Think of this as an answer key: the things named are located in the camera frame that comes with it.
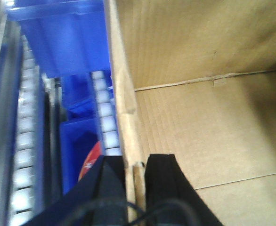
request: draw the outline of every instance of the black cable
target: black cable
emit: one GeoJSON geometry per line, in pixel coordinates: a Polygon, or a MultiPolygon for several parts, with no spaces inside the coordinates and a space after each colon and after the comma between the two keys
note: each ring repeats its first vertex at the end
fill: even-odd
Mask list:
{"type": "Polygon", "coordinates": [[[173,209],[179,209],[184,218],[186,226],[199,226],[199,220],[194,212],[194,210],[187,205],[185,202],[178,200],[178,199],[168,199],[165,201],[162,201],[158,204],[156,204],[154,207],[147,210],[147,212],[144,212],[139,206],[128,202],[124,199],[116,199],[116,198],[104,198],[104,199],[97,199],[89,201],[88,203],[84,203],[80,205],[77,209],[75,209],[73,212],[70,213],[70,215],[65,219],[65,221],[61,224],[61,226],[72,226],[73,223],[84,217],[88,212],[100,209],[107,206],[129,206],[133,208],[137,213],[140,214],[140,217],[138,217],[136,220],[131,221],[124,226],[134,226],[142,221],[145,221],[147,219],[150,219],[151,217],[167,211],[167,210],[173,210],[173,209]]]}
{"type": "Polygon", "coordinates": [[[73,223],[76,220],[84,217],[86,215],[86,213],[91,212],[96,209],[107,207],[107,206],[121,206],[121,207],[129,206],[129,207],[133,208],[136,212],[138,212],[141,216],[143,216],[145,214],[145,212],[139,206],[137,206],[131,202],[128,202],[124,199],[103,198],[103,199],[92,200],[92,201],[89,201],[87,203],[80,205],[77,209],[72,211],[70,213],[70,215],[67,216],[65,221],[62,222],[60,225],[61,226],[71,226],[71,225],[73,225],[73,223]]]}
{"type": "Polygon", "coordinates": [[[162,201],[162,202],[156,204],[154,207],[147,210],[146,213],[142,214],[136,220],[129,222],[125,226],[137,225],[140,222],[157,215],[158,213],[161,213],[166,210],[175,209],[175,208],[182,211],[183,216],[185,218],[186,226],[199,226],[200,225],[199,220],[198,220],[194,210],[189,205],[187,205],[185,202],[178,200],[178,199],[168,199],[168,200],[165,200],[165,201],[162,201]]]}

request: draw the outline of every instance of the blue plastic bin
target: blue plastic bin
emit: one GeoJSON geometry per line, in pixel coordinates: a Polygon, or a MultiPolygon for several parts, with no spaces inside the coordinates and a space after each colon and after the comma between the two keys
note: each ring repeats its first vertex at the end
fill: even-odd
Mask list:
{"type": "Polygon", "coordinates": [[[66,194],[77,183],[84,160],[99,140],[97,119],[63,122],[60,135],[63,193],[66,194]]]}
{"type": "Polygon", "coordinates": [[[96,106],[89,74],[62,77],[61,84],[62,103],[69,120],[95,115],[96,106]]]}
{"type": "Polygon", "coordinates": [[[12,2],[8,18],[19,21],[48,77],[110,69],[102,0],[12,2]]]}

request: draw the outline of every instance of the red object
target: red object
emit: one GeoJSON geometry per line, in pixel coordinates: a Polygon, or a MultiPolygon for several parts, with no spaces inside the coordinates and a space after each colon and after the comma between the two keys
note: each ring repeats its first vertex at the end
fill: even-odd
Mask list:
{"type": "Polygon", "coordinates": [[[91,151],[89,152],[89,154],[87,155],[87,157],[85,159],[85,162],[82,165],[81,172],[78,177],[79,181],[90,170],[90,168],[93,166],[93,164],[96,162],[96,160],[98,159],[98,157],[100,155],[101,155],[100,141],[97,141],[97,143],[91,149],[91,151]]]}

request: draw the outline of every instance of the white roller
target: white roller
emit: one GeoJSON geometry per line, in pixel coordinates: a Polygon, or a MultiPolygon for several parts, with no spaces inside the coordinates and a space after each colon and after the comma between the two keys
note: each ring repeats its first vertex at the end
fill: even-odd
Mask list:
{"type": "Polygon", "coordinates": [[[17,168],[29,167],[33,165],[33,149],[25,149],[15,153],[15,166],[17,168]]]}
{"type": "Polygon", "coordinates": [[[100,117],[112,116],[113,108],[110,103],[103,103],[98,105],[98,114],[100,117]]]}
{"type": "Polygon", "coordinates": [[[33,79],[34,76],[35,76],[35,69],[34,68],[22,70],[22,78],[24,80],[33,79]]]}
{"type": "Polygon", "coordinates": [[[102,132],[109,132],[116,130],[116,123],[113,116],[100,118],[100,125],[102,132]]]}
{"type": "Polygon", "coordinates": [[[19,105],[19,116],[21,118],[31,117],[34,115],[34,107],[32,103],[19,105]]]}
{"type": "Polygon", "coordinates": [[[32,211],[26,211],[22,213],[15,214],[10,221],[10,226],[20,226],[26,223],[33,217],[32,211]]]}
{"type": "Polygon", "coordinates": [[[34,132],[34,118],[26,117],[18,120],[18,131],[20,133],[34,132]]]}
{"type": "Polygon", "coordinates": [[[33,180],[34,174],[32,167],[17,169],[13,174],[13,183],[15,188],[32,186],[33,180]]]}
{"type": "Polygon", "coordinates": [[[28,148],[33,148],[34,143],[34,133],[33,132],[26,132],[19,134],[17,136],[17,148],[18,150],[24,150],[28,148]]]}
{"type": "Polygon", "coordinates": [[[106,149],[106,155],[109,156],[121,156],[121,149],[119,147],[106,149]]]}
{"type": "Polygon", "coordinates": [[[33,58],[32,50],[24,51],[24,59],[32,59],[32,58],[33,58]]]}
{"type": "Polygon", "coordinates": [[[34,83],[33,79],[26,79],[21,82],[21,89],[23,91],[33,90],[36,84],[34,83]]]}
{"type": "Polygon", "coordinates": [[[94,90],[106,90],[106,81],[104,79],[94,80],[94,90]]]}
{"type": "Polygon", "coordinates": [[[117,131],[103,133],[104,144],[106,149],[119,147],[119,138],[117,131]]]}
{"type": "Polygon", "coordinates": [[[105,77],[103,71],[92,72],[92,79],[103,79],[105,77]]]}
{"type": "Polygon", "coordinates": [[[34,91],[33,90],[25,90],[22,95],[23,104],[29,104],[34,102],[34,91]]]}
{"type": "Polygon", "coordinates": [[[15,211],[22,211],[33,206],[33,189],[24,188],[13,192],[11,205],[15,211]]]}
{"type": "Polygon", "coordinates": [[[26,59],[23,61],[23,67],[24,68],[34,68],[35,67],[35,61],[34,59],[26,59]]]}
{"type": "Polygon", "coordinates": [[[110,102],[109,92],[107,90],[97,91],[96,100],[99,104],[110,102]]]}

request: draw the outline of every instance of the corrugated cardboard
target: corrugated cardboard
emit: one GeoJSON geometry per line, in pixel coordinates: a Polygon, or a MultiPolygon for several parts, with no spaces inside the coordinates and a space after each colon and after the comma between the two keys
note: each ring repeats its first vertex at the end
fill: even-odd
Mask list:
{"type": "Polygon", "coordinates": [[[225,225],[276,225],[276,72],[262,72],[276,1],[108,0],[106,14],[129,200],[132,166],[174,153],[225,225]]]}
{"type": "Polygon", "coordinates": [[[117,0],[136,88],[276,69],[276,0],[117,0]]]}

